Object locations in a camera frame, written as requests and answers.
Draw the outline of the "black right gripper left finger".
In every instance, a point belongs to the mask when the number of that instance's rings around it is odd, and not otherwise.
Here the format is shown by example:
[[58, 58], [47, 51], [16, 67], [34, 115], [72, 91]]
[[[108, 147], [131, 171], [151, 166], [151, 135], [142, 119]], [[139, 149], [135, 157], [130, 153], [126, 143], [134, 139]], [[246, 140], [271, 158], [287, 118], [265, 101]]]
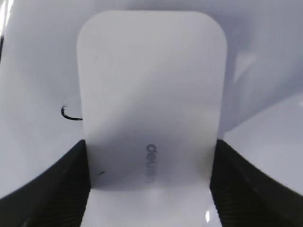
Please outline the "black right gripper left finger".
[[79, 227], [91, 184], [80, 140], [37, 178], [0, 200], [2, 227]]

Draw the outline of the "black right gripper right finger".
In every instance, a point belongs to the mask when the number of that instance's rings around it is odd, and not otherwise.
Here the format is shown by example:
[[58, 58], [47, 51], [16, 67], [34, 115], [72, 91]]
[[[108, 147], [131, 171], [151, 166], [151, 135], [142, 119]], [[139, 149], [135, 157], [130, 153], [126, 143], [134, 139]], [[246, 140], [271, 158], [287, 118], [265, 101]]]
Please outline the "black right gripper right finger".
[[217, 140], [210, 191], [223, 227], [301, 227], [303, 197]]

